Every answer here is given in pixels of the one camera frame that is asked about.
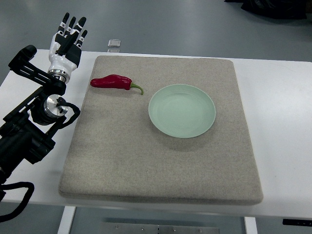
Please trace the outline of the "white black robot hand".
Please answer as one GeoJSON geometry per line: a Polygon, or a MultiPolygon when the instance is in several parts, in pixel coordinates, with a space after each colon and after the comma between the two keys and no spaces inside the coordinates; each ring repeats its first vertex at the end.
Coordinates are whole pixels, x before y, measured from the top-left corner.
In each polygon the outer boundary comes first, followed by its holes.
{"type": "Polygon", "coordinates": [[[88,33],[83,27],[86,17],[77,20],[66,13],[54,34],[49,50],[49,61],[51,66],[49,73],[62,71],[67,76],[78,68],[82,53],[82,44],[88,33]]]}

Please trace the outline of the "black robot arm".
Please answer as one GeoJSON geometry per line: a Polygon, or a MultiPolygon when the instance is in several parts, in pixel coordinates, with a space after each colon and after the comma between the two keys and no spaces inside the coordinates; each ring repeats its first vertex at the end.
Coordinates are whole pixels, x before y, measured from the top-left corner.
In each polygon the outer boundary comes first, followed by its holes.
{"type": "Polygon", "coordinates": [[[40,87],[4,117],[0,128],[0,182],[4,184],[25,159],[40,162],[54,148],[53,136],[72,124],[80,109],[62,95],[64,81],[30,63],[37,53],[33,45],[21,49],[9,63],[11,71],[36,82],[40,87]]]}

